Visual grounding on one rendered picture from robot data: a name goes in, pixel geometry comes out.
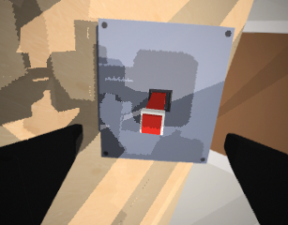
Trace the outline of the grey sloped panel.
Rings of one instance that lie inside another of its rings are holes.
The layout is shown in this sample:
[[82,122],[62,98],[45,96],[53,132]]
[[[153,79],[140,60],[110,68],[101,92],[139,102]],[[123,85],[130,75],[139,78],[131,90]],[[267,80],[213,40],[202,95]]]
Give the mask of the grey sloped panel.
[[[102,158],[206,163],[235,27],[99,19]],[[166,93],[163,134],[140,132],[141,110]]]

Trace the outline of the red square peg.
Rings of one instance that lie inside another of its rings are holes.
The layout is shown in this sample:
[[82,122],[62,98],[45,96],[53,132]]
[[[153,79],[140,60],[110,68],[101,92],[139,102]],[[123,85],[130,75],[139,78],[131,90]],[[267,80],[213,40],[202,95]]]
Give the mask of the red square peg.
[[165,98],[166,93],[152,93],[146,108],[141,110],[140,132],[156,135],[163,134]]

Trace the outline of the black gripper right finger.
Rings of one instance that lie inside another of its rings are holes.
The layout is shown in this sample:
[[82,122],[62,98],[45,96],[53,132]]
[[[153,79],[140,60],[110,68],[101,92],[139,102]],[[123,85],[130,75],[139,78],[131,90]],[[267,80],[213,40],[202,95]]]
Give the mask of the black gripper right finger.
[[288,154],[232,133],[224,149],[260,225],[288,225]]

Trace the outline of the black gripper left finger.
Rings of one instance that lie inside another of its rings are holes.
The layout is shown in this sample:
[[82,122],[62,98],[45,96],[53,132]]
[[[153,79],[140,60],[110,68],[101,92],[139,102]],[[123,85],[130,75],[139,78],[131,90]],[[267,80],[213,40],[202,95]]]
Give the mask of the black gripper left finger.
[[0,147],[0,225],[40,225],[82,143],[75,124]]

